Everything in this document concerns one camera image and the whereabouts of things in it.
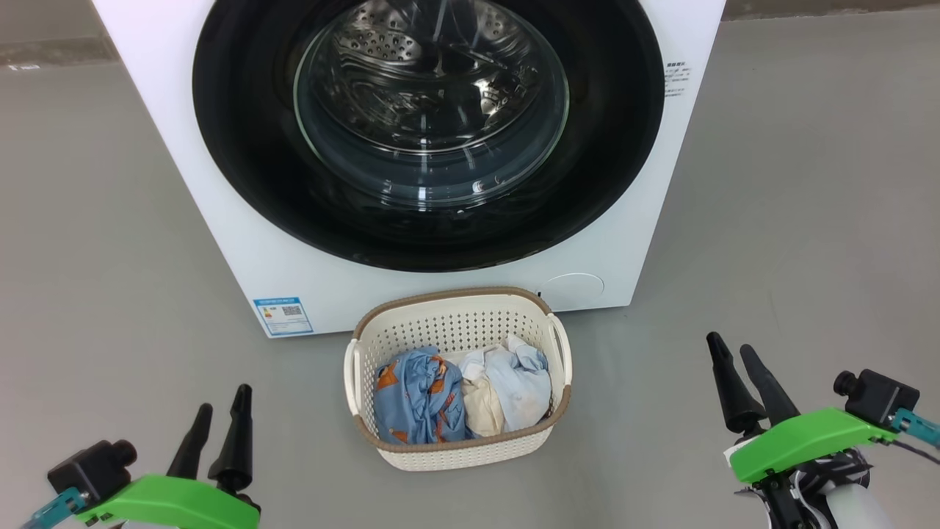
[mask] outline white washing machine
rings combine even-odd
[[[724,0],[94,0],[268,336],[628,305]]]

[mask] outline basket handle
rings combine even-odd
[[[568,333],[565,332],[565,326],[561,325],[561,320],[553,313],[548,314],[548,322],[552,324],[552,330],[555,332],[555,340],[561,347],[561,361],[565,368],[565,385],[572,385],[572,346],[568,343]]]
[[[343,359],[343,382],[346,385],[346,403],[350,406],[353,416],[359,415],[359,351],[356,344],[359,341],[353,338],[346,346],[346,358]]]

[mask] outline green plastic part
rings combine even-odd
[[[80,521],[113,517],[185,529],[257,529],[260,513],[207,483],[147,474],[75,517]]]
[[[897,438],[898,434],[841,409],[820,409],[787,419],[761,434],[731,455],[731,469],[742,483],[753,484],[767,477],[767,471],[782,473],[859,444]]]

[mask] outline brown basket rim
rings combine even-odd
[[[493,295],[508,295],[508,296],[519,296],[532,301],[545,313],[545,315],[551,314],[552,309],[549,308],[548,303],[541,298],[532,294],[523,288],[518,288],[514,286],[490,286],[490,287],[480,287],[480,288],[459,288],[454,290],[445,290],[442,292],[434,292],[431,294],[422,294],[420,296],[411,296],[403,297],[402,299],[396,299],[394,301],[389,301],[383,303],[378,307],[369,311],[363,318],[359,321],[359,324],[355,327],[355,331],[352,332],[352,337],[355,340],[359,340],[362,337],[362,331],[366,328],[369,322],[371,322],[375,317],[386,311],[391,311],[392,309],[398,309],[401,307],[407,307],[409,305],[416,305],[418,303],[424,303],[427,301],[438,301],[441,299],[451,299],[453,297],[470,297],[470,296],[493,296]],[[487,446],[489,444],[498,444],[500,442],[513,441],[521,439],[523,437],[528,437],[530,435],[535,435],[542,431],[547,430],[555,425],[558,422],[558,419],[565,414],[565,411],[568,409],[568,403],[572,398],[572,386],[568,384],[565,386],[564,390],[561,393],[561,402],[558,403],[558,406],[555,408],[555,412],[548,418],[547,421],[542,421],[537,425],[530,426],[528,428],[523,428],[521,430],[516,430],[514,432],[502,433],[499,435],[494,435],[491,437],[484,437],[480,439],[468,439],[465,441],[457,442],[439,442],[436,444],[392,444],[390,442],[385,442],[379,439],[378,437],[372,435],[372,432],[368,430],[366,426],[366,421],[363,420],[362,415],[356,414],[352,418],[355,420],[356,427],[359,429],[359,433],[366,438],[371,445],[375,446],[379,450],[384,452],[391,452],[393,454],[427,454],[431,452],[444,452],[445,450],[462,450],[464,448],[476,448],[478,446]]]

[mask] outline white plastic basket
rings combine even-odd
[[[376,435],[372,389],[376,370],[395,355],[435,345],[455,363],[461,353],[492,345],[508,334],[540,349],[552,378],[551,411],[537,425],[497,436],[439,444],[397,445]],[[541,298],[519,288],[454,290],[385,303],[359,322],[343,365],[346,399],[362,435],[393,466],[404,471],[475,467],[538,449],[568,407],[572,352],[568,335]]]

